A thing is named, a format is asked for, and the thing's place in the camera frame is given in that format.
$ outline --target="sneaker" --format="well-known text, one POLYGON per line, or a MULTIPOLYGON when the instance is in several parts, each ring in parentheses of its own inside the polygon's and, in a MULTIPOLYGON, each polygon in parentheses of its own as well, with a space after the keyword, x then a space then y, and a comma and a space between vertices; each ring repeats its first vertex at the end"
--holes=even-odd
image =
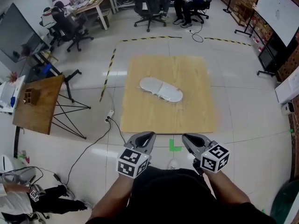
POLYGON ((169 18, 169 15, 167 13, 163 13, 161 16, 161 20, 166 21, 169 18))
POLYGON ((180 24, 180 23, 182 23, 182 22, 184 22, 184 19, 179 19, 179 18, 177 18, 177 19, 173 22, 173 24, 174 24, 174 25, 178 25, 178 24, 180 24))
POLYGON ((167 165, 168 170, 176 170, 179 169, 179 164, 176 159, 171 159, 167 165))
POLYGON ((185 22, 184 24, 181 25, 182 28, 188 28, 191 26, 192 26, 192 23, 187 23, 187 22, 185 22))
POLYGON ((69 190, 68 186, 66 186, 65 184, 62 184, 62 185, 66 189, 66 196, 68 196, 71 200, 75 200, 75 195, 71 190, 69 190))
POLYGON ((88 203, 88 202, 84 202, 84 201, 81 201, 81 202, 83 202, 84 203, 84 205, 85 205, 85 207, 87 208, 87 209, 93 209, 93 205, 91 204, 91 203, 88 203))

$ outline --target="green tape marker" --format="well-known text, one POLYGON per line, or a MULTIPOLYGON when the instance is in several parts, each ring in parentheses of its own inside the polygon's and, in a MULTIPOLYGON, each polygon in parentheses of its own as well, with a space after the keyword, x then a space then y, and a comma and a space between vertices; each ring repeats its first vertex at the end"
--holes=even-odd
POLYGON ((169 151, 171 152, 179 152, 182 151, 182 147, 174 147, 174 140, 169 139, 169 151))

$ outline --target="power strip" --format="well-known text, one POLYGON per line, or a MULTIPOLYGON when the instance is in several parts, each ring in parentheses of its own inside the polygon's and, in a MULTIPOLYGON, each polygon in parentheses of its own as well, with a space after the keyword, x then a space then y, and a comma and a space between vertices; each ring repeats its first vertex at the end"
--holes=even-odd
POLYGON ((112 118, 112 116, 114 115, 114 111, 113 110, 110 110, 109 111, 109 113, 108 113, 108 115, 106 116, 106 118, 105 118, 105 123, 106 124, 108 124, 109 122, 108 122, 108 116, 110 117, 110 118, 112 118))

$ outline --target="black shirt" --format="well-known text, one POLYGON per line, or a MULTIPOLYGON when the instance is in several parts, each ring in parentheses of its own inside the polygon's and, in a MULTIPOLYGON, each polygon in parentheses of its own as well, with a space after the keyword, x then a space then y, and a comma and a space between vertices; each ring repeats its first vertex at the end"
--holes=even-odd
POLYGON ((192 170, 148 167, 134 180, 128 206, 115 219, 97 217, 86 224, 182 222, 197 224, 274 224, 250 203, 226 206, 192 170))

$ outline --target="brick wall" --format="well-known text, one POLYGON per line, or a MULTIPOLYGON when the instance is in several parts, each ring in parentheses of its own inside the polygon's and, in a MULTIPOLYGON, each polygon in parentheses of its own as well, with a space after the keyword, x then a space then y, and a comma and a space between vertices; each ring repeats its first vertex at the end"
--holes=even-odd
MULTIPOLYGON (((243 0, 249 4, 256 2, 256 0, 243 0)), ((299 0, 292 0, 297 5, 299 5, 299 0)), ((235 0, 232 0, 231 8, 234 7, 235 0)), ((295 49, 295 51, 291 54, 289 59, 285 62, 285 64, 279 69, 277 73, 278 80, 284 81, 289 77, 289 75, 299 66, 299 46, 295 49)), ((297 120, 299 120, 299 96, 293 99, 294 104, 294 115, 289 116, 291 129, 294 130, 294 135, 292 136, 292 173, 291 179, 299 178, 299 124, 297 120)))

